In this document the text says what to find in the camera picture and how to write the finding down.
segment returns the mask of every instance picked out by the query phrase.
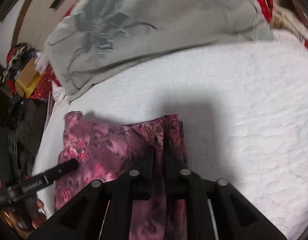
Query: floral pillowcase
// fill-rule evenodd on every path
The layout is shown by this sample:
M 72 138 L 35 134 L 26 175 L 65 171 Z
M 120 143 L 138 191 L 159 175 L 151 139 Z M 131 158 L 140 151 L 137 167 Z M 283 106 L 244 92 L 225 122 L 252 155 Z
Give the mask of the floral pillowcase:
M 208 44 L 272 40 L 256 0 L 80 0 L 45 43 L 70 100 L 142 61 Z

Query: finger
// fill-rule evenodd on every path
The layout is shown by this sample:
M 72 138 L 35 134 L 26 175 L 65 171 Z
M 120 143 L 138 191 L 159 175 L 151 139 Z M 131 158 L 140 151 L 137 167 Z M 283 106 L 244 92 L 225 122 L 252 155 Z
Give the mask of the finger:
M 44 208 L 44 202 L 42 202 L 40 199 L 37 199 L 36 201 L 36 205 L 38 208 Z
M 39 213 L 38 216 L 32 221 L 34 229 L 39 228 L 46 221 L 46 216 L 43 213 Z

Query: mattress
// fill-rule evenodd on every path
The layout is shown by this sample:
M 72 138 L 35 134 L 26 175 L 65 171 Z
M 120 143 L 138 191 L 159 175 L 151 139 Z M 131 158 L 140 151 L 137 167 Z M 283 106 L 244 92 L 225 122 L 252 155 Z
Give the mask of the mattress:
M 308 224 L 308 51 L 277 41 L 201 47 L 141 63 L 52 114 L 34 174 L 57 165 L 64 115 L 129 124 L 177 113 L 190 169 L 227 178 L 290 240 Z M 38 192 L 47 215 L 54 186 Z

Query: purple floral fabric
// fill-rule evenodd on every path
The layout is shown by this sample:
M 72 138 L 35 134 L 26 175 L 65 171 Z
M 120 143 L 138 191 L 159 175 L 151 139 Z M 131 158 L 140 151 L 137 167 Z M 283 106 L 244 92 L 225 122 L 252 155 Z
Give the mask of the purple floral fabric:
M 133 202 L 129 239 L 186 239 L 185 201 L 166 202 L 162 177 L 163 144 L 169 147 L 169 154 L 187 166 L 183 123 L 177 115 L 113 126 L 85 119 L 81 112 L 66 114 L 65 149 L 59 155 L 58 164 L 75 158 L 80 165 L 75 172 L 56 182 L 55 210 L 94 179 L 107 182 L 128 171 L 138 155 L 152 145 L 158 179 L 150 200 Z

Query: brown wooden trim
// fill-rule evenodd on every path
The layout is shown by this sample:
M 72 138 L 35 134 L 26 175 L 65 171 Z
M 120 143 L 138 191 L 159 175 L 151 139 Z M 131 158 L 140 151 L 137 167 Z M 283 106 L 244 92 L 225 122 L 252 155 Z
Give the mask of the brown wooden trim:
M 24 21 L 26 12 L 27 12 L 31 2 L 32 2 L 32 0 L 25 0 L 24 4 L 22 5 L 22 8 L 21 8 L 20 13 L 19 13 L 18 18 L 17 18 L 14 33 L 12 35 L 12 47 L 17 45 L 20 28 L 22 26 L 22 22 Z

